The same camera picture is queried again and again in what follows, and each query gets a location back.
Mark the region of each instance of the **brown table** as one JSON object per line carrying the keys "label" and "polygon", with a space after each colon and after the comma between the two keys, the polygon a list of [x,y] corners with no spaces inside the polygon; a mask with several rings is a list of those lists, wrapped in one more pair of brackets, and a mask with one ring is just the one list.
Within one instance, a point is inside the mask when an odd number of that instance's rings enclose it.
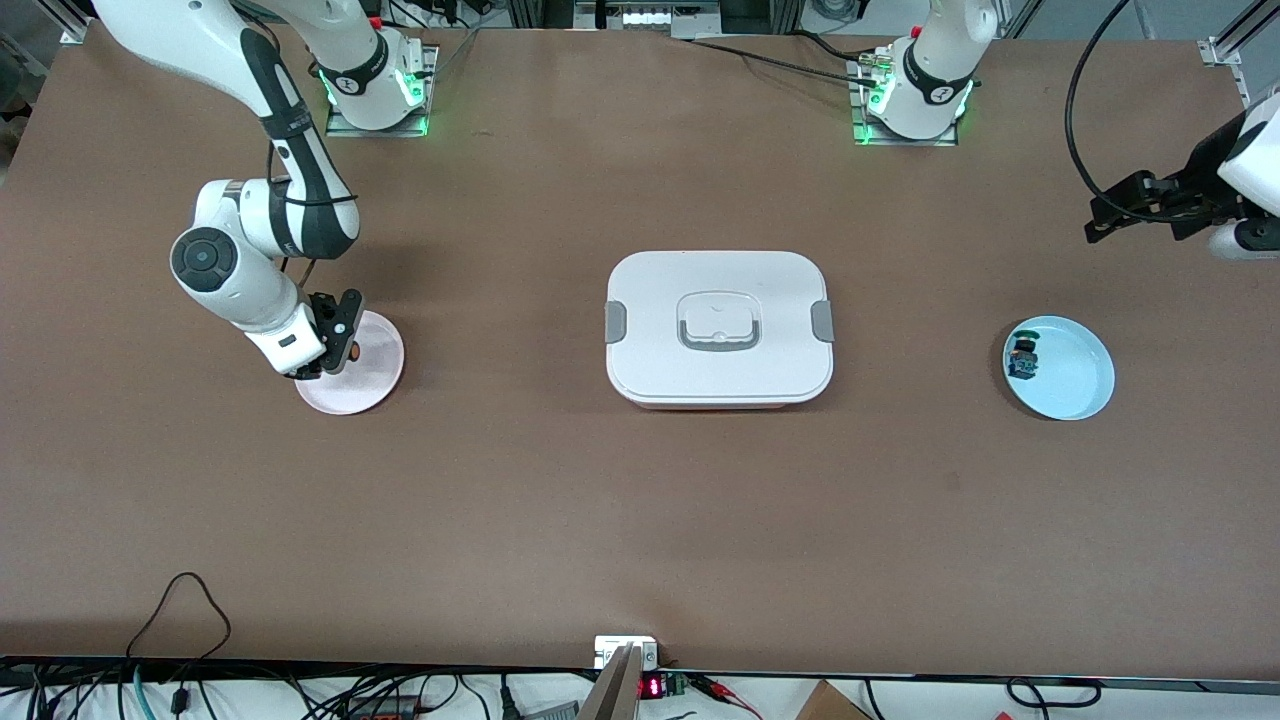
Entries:
{"label": "brown table", "polygon": [[[205,181],[261,177],[256,120],[96,29],[0,191],[0,651],[119,653],[192,569],[227,656],[576,665],[644,632],[717,669],[1280,679],[1280,269],[1165,228],[1084,243],[1079,50],[996,44],[959,149],[883,149],[838,83],[645,33],[481,33],[429,137],[330,142],[364,232],[308,288],[364,290],[408,346],[394,396],[338,419],[166,266]],[[1239,111],[1190,44],[1093,63],[1105,183]],[[614,393],[605,279],[646,249],[815,260],[826,393]],[[1114,354],[1092,420],[1030,416],[993,369],[1042,313]],[[197,597],[141,651],[204,650]]]}

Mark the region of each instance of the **light blue plate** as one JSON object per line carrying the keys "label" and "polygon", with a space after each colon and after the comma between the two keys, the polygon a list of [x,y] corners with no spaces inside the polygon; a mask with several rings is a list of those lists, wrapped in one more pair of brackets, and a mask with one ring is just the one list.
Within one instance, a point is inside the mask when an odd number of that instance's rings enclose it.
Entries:
{"label": "light blue plate", "polygon": [[[1038,369],[1036,377],[1023,380],[1009,377],[1009,352],[1014,333],[1034,331]],[[1060,318],[1041,315],[1023,320],[1005,340],[1001,374],[1010,389],[1028,407],[1055,420],[1083,420],[1107,406],[1116,387],[1116,369],[1111,354],[1089,328]]]}

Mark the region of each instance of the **round plate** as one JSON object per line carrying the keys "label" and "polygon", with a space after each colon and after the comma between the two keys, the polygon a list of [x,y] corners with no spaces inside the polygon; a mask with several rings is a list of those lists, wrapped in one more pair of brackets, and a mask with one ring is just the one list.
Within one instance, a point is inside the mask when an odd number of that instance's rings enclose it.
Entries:
{"label": "round plate", "polygon": [[356,328],[360,360],[348,360],[337,375],[293,380],[307,405],[330,415],[353,415],[378,405],[404,370],[404,341],[390,320],[365,311]]}
{"label": "round plate", "polygon": [[[1036,377],[1009,375],[1009,352],[1014,334],[1039,333],[1036,341]],[[1116,369],[1111,354],[1089,328],[1057,315],[1041,315],[1019,323],[1005,340],[1001,374],[1010,389],[1028,407],[1055,420],[1083,420],[1096,415],[1111,400]]]}

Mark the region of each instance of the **white plastic container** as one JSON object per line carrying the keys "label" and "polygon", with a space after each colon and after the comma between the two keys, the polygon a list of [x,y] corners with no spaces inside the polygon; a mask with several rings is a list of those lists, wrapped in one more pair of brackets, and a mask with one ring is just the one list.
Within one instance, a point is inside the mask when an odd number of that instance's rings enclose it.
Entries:
{"label": "white plastic container", "polygon": [[813,400],[831,382],[833,341],[822,272],[795,252],[637,252],[609,275],[609,380],[643,407]]}

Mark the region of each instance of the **gray circular joint cap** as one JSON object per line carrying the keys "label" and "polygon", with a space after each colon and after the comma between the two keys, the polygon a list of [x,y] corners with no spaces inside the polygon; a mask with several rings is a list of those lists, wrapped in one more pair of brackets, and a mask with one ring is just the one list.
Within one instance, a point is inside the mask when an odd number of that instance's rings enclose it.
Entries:
{"label": "gray circular joint cap", "polygon": [[218,228],[192,228],[173,243],[169,264],[178,282],[196,292],[212,292],[236,269],[232,237]]}

